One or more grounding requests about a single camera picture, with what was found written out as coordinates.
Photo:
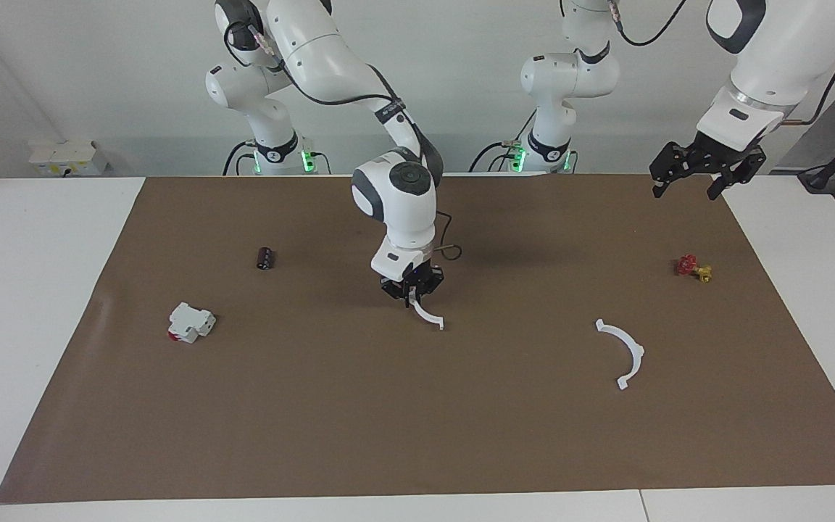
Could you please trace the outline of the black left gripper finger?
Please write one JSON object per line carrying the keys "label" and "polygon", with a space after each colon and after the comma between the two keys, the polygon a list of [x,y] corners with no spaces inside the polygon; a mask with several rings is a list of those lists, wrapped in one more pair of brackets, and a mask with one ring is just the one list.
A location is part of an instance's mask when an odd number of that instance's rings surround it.
{"label": "black left gripper finger", "polygon": [[715,171],[720,175],[707,188],[708,199],[715,201],[726,189],[733,187],[733,185],[749,183],[765,160],[765,152],[762,149],[753,149],[745,158],[733,166],[728,165],[725,161],[717,161]]}
{"label": "black left gripper finger", "polygon": [[652,193],[655,198],[662,198],[673,182],[681,181],[693,174],[689,161],[693,152],[693,144],[682,146],[676,142],[668,142],[662,147],[649,166],[654,183]]}

